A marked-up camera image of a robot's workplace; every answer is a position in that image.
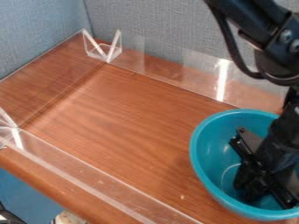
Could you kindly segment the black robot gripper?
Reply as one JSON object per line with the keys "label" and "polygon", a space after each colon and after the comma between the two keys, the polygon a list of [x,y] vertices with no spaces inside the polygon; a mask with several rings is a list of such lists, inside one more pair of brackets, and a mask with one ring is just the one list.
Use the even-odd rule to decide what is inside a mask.
{"label": "black robot gripper", "polygon": [[261,137],[245,127],[237,128],[230,145],[241,156],[234,187],[246,202],[273,195],[284,209],[299,206],[299,150],[285,146],[273,132]]}

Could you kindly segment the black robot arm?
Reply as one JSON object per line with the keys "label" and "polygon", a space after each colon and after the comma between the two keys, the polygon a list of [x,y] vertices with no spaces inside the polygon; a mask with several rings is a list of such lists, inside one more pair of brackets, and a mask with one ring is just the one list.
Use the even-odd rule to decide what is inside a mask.
{"label": "black robot arm", "polygon": [[299,207],[299,13],[274,0],[203,0],[230,57],[249,77],[288,86],[284,113],[265,137],[240,127],[230,145],[242,157],[234,187],[249,202],[272,194]]}

